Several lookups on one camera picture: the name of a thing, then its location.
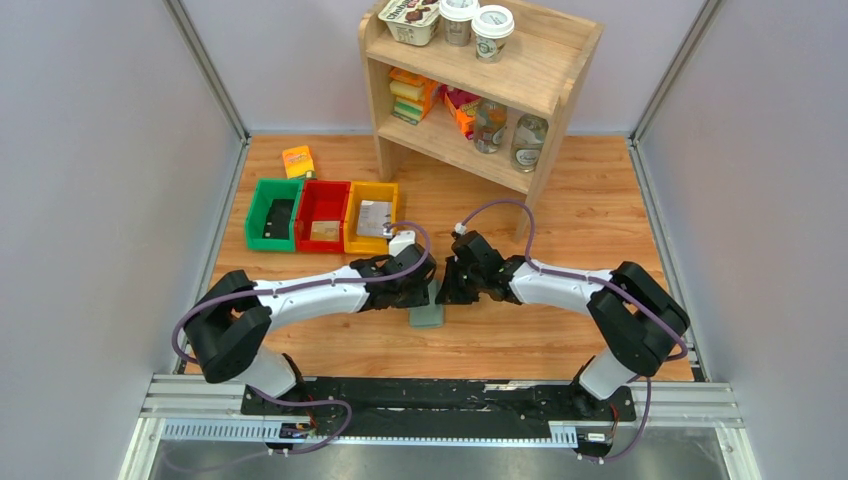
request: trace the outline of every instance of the wooden shelf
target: wooden shelf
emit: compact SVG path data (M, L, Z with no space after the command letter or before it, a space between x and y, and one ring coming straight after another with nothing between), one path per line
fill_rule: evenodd
M388 1L377 0L359 24L359 51L381 180L391 180L406 154L415 150L524 193L524 203L533 209L556 161L603 25L522 0L480 0L481 5L508 8L515 18L515 31L507 40L501 60L482 63L476 59L475 42L454 47L445 42L441 30L423 47L395 41L386 23L377 18ZM392 117L392 67L546 118L548 135L536 170L521 173L510 165L509 151L518 115L508 116L501 149L489 155L477 152L463 138L441 105L417 126ZM520 238L526 228L527 217L521 214L514 238Z
M509 162L509 146L518 118L511 118L501 148L484 154L466 139L444 105L436 105L418 125L389 116L377 134L415 151L429 155L505 187L527 194L533 173L521 173Z
M474 42L458 48L442 40L441 31L437 34L427 46L415 47L395 41L386 30L366 53L374 60L548 119L580 55L576 48L516 31L509 36L501 61L484 64L474 56Z

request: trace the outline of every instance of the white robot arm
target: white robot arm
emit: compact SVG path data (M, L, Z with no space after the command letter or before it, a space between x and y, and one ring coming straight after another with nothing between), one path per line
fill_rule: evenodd
M415 233L399 232L389 251L294 280L251 281L242 270L224 275L198 302L211 302L214 308L199 309L181 321L206 380L238 379L280 397L297 379L282 355L261 345L268 332L333 313L430 304L428 285L436 261L416 243Z
M589 403L608 399L634 377L652 377L689 328L686 312L635 263L575 270L531 263L520 255L504 259L476 231L455 232L454 238L438 303L470 304L486 293L496 301L551 305L595 321L607 348L574 379ZM628 299L651 314L641 308L631 312Z

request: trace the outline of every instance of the gray wall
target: gray wall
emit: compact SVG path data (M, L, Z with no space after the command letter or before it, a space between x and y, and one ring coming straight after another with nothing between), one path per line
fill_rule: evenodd
M844 0L726 2L642 144L767 479L844 478L846 35Z
M375 0L185 3L251 130L370 131L357 29ZM629 133L703 0L535 3L607 26L570 131Z
M0 4L0 478L115 478L237 150L160 0Z

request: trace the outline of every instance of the metal frame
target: metal frame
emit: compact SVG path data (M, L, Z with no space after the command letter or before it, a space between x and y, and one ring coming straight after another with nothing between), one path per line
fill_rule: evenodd
M627 148L630 152L630 160L633 163L633 171L636 173L636 181L639 183L639 189L642 192L642 199L645 203L645 211L648 216L648 223L651 225L651 232L654 236L654 244L657 247L657 252L660 256L665 279L668 283L668 288L675 300L680 303L684 309L686 308L688 295L686 289L681 285L680 277L677 274L677 262L675 261L674 253L668 242L666 235L665 224L663 222L662 211L659 204L654 198L654 184L651 179L650 172L645 169L642 161L641 147L635 146L633 142L627 142ZM686 346L689 348L689 365L695 375L696 381L708 381L710 378L709 369L702 361L698 354L698 322L693 319L692 326L683 335L686 341Z
M206 266L199 278L197 297L202 296L212 276L217 253L220 248L223 232L226 228L229 212L235 192L238 187L247 150L250 146L251 133L247 130L241 117L227 93L223 82L218 76L203 43L195 30L191 19L181 0L163 0L174 18L186 44L194 55L204 77L221 105L234 130L242 140L242 150L232 172L232 181L221 210L221 216L216 226L212 246ZM706 0L697 19L693 23L686 39L681 44L668 71L654 92L636 129L630 136L628 147L633 161L645 207L648 212L651 228L656 238L657 248L666 272L666 279L671 293L683 305L686 304L686 290L681 285L676 273L674 255L668 244L663 226L662 212L653 196L653 185L650 174L642 163L639 141L651 126L656 112L662 104L669 89L686 65L703 37L710 22L715 17L723 0ZM687 334L686 341L693 353L690 363L693 368L703 368L697 356L696 335ZM184 368L178 362L175 371ZM568 382L527 382L519 381L517 385L527 384L556 384ZM637 421L644 413L646 384L631 385ZM654 382L652 404L649 417L649 428L708 428L716 432L724 455L725 464L733 480L760 478L756 462L751 452L744 422L736 405L733 392L726 383L677 383ZM263 442L269 436L274 436L275 428L283 421L305 422L300 416L245 416L240 413L241 398L244 385L238 382L225 382L212 385L206 383L199 375L154 375L149 391L145 398L142 411L136 424L132 441L127 450L119 478L129 480L147 479L154 465L154 459L159 442L163 439L197 439L197 440L226 440ZM420 438L351 438L342 437L339 443L357 443L367 445L454 445L454 446L505 446L505 447L541 447L567 448L572 440L571 434L575 427L606 426L603 422L552 422L551 440L549 441L508 441L504 439L420 439Z
M564 381L516 381L517 388ZM759 478L742 416L730 385L707 382L654 382L650 428L713 429L720 441L731 479ZM645 410L647 384L631 385L637 419ZM200 375L154 375L119 478L146 479L160 440L265 443L278 439L282 423L308 421L303 416L246 416L240 413L244 384L209 384ZM550 439L339 437L339 444L454 447L571 448L577 427L607 427L607 422L550 422Z
M209 84L212 94L215 96L218 104L221 105L221 110L224 111L224 115L226 115L227 120L236 131L241 142L243 144L247 143L247 140L250 138L250 132L248 132L247 127L244 125L241 115L239 115L238 109L236 109L236 105L233 103L233 99L227 93L227 89L224 87L224 82L221 81L218 71L215 70L215 65L212 64L212 60L210 60L209 54L206 52L206 47L203 46L200 35L198 35L197 29L194 28L194 23L192 23L191 18L188 16L185 5L183 5L182 0L163 0L163 3L174 19L174 24L183 36L186 46L197 62L197 66L200 67L200 72Z
M227 188L227 195L224 197L224 202L221 205L220 215L218 216L218 222L215 226L215 234L212 237L212 245L209 247L209 255L206 257L206 263L203 266L203 271L198 277L197 291L194 295L195 301L200 300L209 288L209 281L211 280L212 273L215 270L215 262L218 260L218 252L221 249L221 241L224 239L224 232L227 229L230 211L233 209L233 202L236 198L236 191L238 190L239 180L241 179L241 174L244 170L244 164L247 161L247 152L250 150L250 145L250 138L242 143L238 158L236 159L235 165L233 165L232 176L230 177L229 187ZM185 336L185 332L180 333L179 341L183 350L191 350L188 345L188 339ZM176 358L175 362L176 363L174 364L174 369L172 371L174 373L183 373L185 371L185 361L180 358Z
M683 43L680 44L680 48L678 48L677 53L674 54L674 59L672 59L671 64L668 66L668 70L666 70L665 75L663 75L662 80L660 80L660 84L651 96L651 100L648 101L648 106L645 107L645 111L642 112L642 116L639 118L636 128L630 135L630 140L632 140L636 145L645 138L645 134L651 127L651 123L653 122L660 105L665 100L666 94L668 94L668 91L674 82L677 81L678 75L689 62L689 59L692 57L692 54L695 52L695 49L704 37L704 33L706 33L707 29L712 24L719 7L723 4L724 0L706 0L701 6L701 10L695 17L695 21L692 22L692 26L686 33Z

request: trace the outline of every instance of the wooden tabletop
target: wooden tabletop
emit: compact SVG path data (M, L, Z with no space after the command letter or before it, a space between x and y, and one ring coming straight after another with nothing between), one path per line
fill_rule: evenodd
M284 178L283 149L309 145L318 177L377 181L369 136L257 136L238 186L212 282L244 269L251 279L283 280L335 270L360 255L248 250L244 220L259 178ZM401 166L399 218L423 225L443 274L454 224L479 205L520 194L413 153ZM524 251L514 243L511 206L490 208L470 224L504 257ZM660 261L624 140L568 137L536 208L533 256L558 266L615 268L641 264L664 284ZM449 306L445 325L416 330L403 310L330 315L289 325L265 339L292 356L304 375L483 379L571 379L605 343L591 318L561 309L496 303ZM685 360L663 366L657 380L692 380Z

